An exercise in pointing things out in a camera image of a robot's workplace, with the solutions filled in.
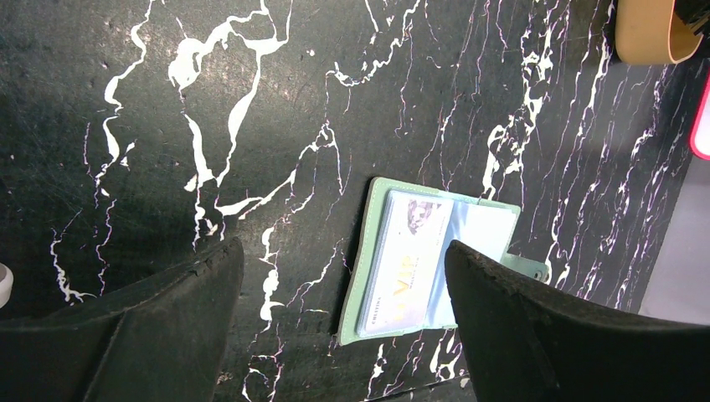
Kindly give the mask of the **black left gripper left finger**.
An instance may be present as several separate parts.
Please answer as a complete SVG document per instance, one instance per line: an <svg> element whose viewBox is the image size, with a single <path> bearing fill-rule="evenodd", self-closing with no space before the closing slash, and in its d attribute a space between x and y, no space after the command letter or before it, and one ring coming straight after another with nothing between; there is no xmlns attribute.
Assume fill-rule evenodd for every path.
<svg viewBox="0 0 710 402"><path fill-rule="evenodd" d="M3 321L2 400L212 400L243 277L232 239L93 301Z"/></svg>

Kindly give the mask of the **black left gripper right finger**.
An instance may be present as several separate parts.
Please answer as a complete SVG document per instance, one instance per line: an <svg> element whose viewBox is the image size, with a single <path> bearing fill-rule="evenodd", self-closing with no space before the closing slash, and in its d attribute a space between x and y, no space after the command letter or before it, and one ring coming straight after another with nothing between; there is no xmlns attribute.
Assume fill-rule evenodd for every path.
<svg viewBox="0 0 710 402"><path fill-rule="evenodd" d="M480 401L706 401L709 329L615 310L460 241L445 278Z"/></svg>

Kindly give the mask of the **mint green card holder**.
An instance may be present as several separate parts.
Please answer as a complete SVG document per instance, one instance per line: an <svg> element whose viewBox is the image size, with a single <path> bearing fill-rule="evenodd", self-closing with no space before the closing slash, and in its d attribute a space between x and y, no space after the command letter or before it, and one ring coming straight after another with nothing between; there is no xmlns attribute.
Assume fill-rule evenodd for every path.
<svg viewBox="0 0 710 402"><path fill-rule="evenodd" d="M373 256L378 243L378 232L383 222L385 199L390 190L448 198L455 202L455 206L441 249L434 287L424 322L409 330L361 337L357 331L358 319L363 311ZM446 285L444 269L445 251L454 240L460 241L524 276L541 282L548 280L551 275L548 266L542 262L513 255L508 251L520 213L520 207L512 204L446 192L390 178L374 178L365 204L358 253L342 308L337 331L338 343L345 346L362 340L397 337L420 330L455 328L457 324Z"/></svg>

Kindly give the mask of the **tan oval tray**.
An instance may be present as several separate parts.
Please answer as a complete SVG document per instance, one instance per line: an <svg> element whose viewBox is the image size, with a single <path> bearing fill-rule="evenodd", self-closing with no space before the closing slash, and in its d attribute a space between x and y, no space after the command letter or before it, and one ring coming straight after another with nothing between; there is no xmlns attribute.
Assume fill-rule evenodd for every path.
<svg viewBox="0 0 710 402"><path fill-rule="evenodd" d="M631 65L679 64L690 59L703 36L675 14L673 0L619 0L615 50Z"/></svg>

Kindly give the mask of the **white VIP credit card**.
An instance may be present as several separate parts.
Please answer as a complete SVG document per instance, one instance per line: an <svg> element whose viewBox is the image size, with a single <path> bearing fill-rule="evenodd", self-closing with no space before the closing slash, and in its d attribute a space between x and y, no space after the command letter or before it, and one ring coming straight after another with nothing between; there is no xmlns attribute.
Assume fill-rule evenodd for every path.
<svg viewBox="0 0 710 402"><path fill-rule="evenodd" d="M424 322L454 206L448 198L388 191L359 336L409 330Z"/></svg>

